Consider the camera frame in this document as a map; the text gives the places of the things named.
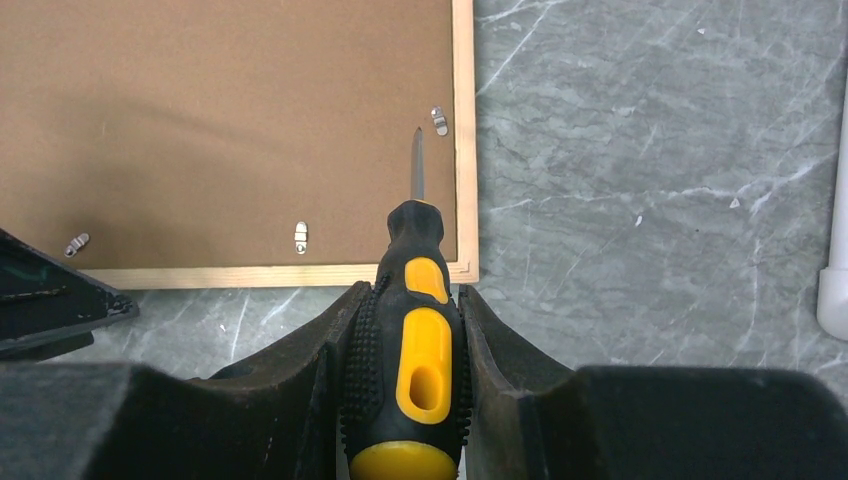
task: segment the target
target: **brown hardboard backing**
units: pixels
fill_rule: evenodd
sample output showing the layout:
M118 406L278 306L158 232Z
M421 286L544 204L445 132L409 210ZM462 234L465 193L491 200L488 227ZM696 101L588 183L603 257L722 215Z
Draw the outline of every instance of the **brown hardboard backing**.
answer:
M84 269L374 263L421 126L453 261L451 60L449 0L3 2L0 225Z

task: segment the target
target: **grey marble surface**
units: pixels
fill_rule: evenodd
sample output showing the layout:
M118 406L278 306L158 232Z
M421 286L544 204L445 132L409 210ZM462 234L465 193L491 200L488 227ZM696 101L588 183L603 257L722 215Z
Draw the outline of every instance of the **grey marble surface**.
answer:
M812 372L846 70L838 0L478 1L482 280L570 367ZM207 376L343 289L138 292L143 315L61 361Z

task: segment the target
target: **wooden frame edge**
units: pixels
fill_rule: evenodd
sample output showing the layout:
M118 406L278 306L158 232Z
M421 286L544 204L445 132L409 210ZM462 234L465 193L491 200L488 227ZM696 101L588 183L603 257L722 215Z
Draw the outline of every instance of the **wooden frame edge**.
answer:
M452 283L480 280L472 3L472 0L453 0L451 7L457 212L457 261L448 263ZM123 290L314 287L371 281L376 276L377 265L98 269L82 273Z

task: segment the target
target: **screwdriver handle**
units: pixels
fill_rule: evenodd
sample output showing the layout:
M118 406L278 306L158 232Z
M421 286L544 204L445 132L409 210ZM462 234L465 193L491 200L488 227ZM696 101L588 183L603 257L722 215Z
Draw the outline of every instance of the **screwdriver handle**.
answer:
M409 200L348 346L342 423L352 480L455 479L471 391L439 210Z

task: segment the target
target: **black object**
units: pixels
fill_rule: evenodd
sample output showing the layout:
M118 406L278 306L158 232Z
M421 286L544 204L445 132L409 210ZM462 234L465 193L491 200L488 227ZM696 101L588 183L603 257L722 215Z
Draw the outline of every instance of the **black object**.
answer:
M0 364L3 478L336 478L357 283L208 380L133 365ZM474 387L467 477L845 479L848 419L810 376L587 367L504 325L464 286Z
M137 315L128 296L0 230L0 359L67 353L90 344L91 330Z

